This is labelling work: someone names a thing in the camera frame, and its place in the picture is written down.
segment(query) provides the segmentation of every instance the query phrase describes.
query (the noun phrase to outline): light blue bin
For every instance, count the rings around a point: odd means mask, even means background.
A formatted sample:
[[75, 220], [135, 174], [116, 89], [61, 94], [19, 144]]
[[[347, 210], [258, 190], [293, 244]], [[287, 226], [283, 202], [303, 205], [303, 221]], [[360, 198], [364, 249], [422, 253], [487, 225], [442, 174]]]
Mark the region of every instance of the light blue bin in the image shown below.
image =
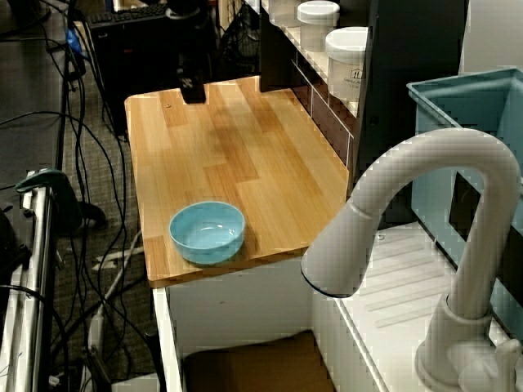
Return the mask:
[[[416, 134], [447, 127], [477, 129], [500, 139], [523, 168], [523, 73], [519, 69], [409, 83], [407, 88], [417, 104]], [[465, 247], [449, 223], [458, 172], [481, 193], [483, 181], [477, 172], [451, 167], [420, 176], [413, 182], [412, 195], [413, 211], [456, 264]], [[512, 226], [523, 234], [523, 200], [516, 208]], [[511, 332], [523, 339], [523, 309], [498, 280], [491, 304]]]

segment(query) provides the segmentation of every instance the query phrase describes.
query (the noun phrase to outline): faucet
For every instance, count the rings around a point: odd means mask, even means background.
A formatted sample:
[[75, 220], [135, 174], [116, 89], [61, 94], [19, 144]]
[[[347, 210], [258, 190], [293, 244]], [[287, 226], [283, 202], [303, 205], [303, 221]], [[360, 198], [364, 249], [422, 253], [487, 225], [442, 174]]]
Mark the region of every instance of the faucet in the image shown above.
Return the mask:
[[367, 270], [389, 202], [417, 176], [442, 167], [476, 169], [483, 192], [454, 281], [418, 347], [416, 372], [435, 392], [523, 392], [521, 343], [512, 339], [494, 347], [489, 339], [490, 296], [521, 187], [514, 154], [494, 136], [445, 128], [389, 149], [366, 170], [349, 200], [309, 246], [302, 275], [326, 296], [352, 296]]

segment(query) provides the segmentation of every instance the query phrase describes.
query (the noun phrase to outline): white jar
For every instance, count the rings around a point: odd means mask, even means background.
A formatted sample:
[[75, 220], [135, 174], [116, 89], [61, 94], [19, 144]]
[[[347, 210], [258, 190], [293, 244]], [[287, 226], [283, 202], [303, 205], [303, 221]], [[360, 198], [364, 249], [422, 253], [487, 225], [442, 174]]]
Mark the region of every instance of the white jar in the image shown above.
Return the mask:
[[336, 27], [340, 6], [326, 0], [304, 2], [297, 8], [300, 45], [306, 51], [325, 51], [325, 37]]
[[357, 102], [363, 76], [366, 27], [346, 27], [325, 38], [325, 51], [329, 55], [329, 92], [339, 100]]
[[277, 27], [298, 27], [297, 8], [302, 0], [269, 0], [269, 21]]

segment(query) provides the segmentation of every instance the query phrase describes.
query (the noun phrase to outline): wood grain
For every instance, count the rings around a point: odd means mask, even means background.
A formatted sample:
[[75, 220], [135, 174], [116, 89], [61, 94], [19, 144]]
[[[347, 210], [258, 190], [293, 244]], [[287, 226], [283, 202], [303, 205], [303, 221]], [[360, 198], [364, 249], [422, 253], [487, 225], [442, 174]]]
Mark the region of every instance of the wood grain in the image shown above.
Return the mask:
[[[208, 84], [202, 105], [179, 90], [127, 99], [151, 287], [302, 255], [345, 203], [348, 170], [296, 96], [258, 86], [258, 77]], [[236, 206], [247, 227], [231, 260], [200, 268], [177, 253], [168, 223], [208, 200]]]

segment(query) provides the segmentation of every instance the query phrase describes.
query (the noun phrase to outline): blue bowl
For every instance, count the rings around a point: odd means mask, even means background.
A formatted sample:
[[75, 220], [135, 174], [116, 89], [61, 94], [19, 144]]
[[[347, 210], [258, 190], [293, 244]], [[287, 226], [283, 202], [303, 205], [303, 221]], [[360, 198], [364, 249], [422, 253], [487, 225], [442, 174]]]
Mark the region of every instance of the blue bowl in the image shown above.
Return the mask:
[[181, 256], [211, 265], [232, 257], [244, 243], [245, 219], [227, 203], [203, 202], [180, 210], [169, 223], [169, 234]]

